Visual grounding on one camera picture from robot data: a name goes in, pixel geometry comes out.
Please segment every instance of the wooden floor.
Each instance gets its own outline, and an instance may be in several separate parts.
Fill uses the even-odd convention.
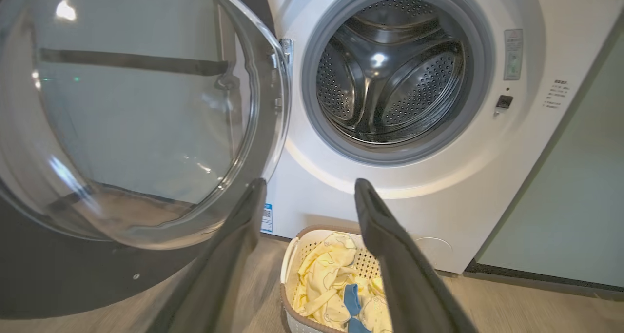
[[[278,291],[286,246],[280,240],[263,237],[248,259],[249,275],[241,283],[233,332],[289,332]],[[145,331],[181,275],[177,273],[144,293],[87,313],[41,320],[0,320],[0,333],[139,333]],[[624,332],[624,302],[462,276],[443,280],[482,332]]]

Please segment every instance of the blue and white label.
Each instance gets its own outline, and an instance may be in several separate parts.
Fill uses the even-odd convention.
[[[260,229],[273,233],[273,205],[265,204],[265,214],[262,216]]]

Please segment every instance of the blue cloth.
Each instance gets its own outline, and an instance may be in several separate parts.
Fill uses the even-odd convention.
[[[355,317],[361,311],[362,306],[359,304],[357,297],[357,284],[348,284],[345,286],[345,306],[351,315],[349,320],[349,333],[371,333],[366,327]]]

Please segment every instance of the laundry basket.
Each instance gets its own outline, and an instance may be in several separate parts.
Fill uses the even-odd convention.
[[[379,262],[366,250],[362,236],[357,230],[341,227],[308,227],[301,231],[288,244],[288,248],[281,264],[279,280],[281,282],[280,294],[287,315],[288,327],[292,333],[340,333],[341,331],[324,326],[307,317],[303,317],[295,312],[293,308],[294,293],[299,285],[299,275],[297,271],[301,262],[310,251],[314,250],[317,244],[323,242],[334,232],[347,233],[353,239],[357,247],[354,265],[357,275],[366,279],[381,277]]]

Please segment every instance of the stainless steel drum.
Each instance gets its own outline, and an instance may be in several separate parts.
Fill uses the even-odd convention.
[[[464,46],[434,6],[384,0],[352,16],[327,44],[316,76],[328,120],[350,138],[395,144],[434,128],[464,77]]]

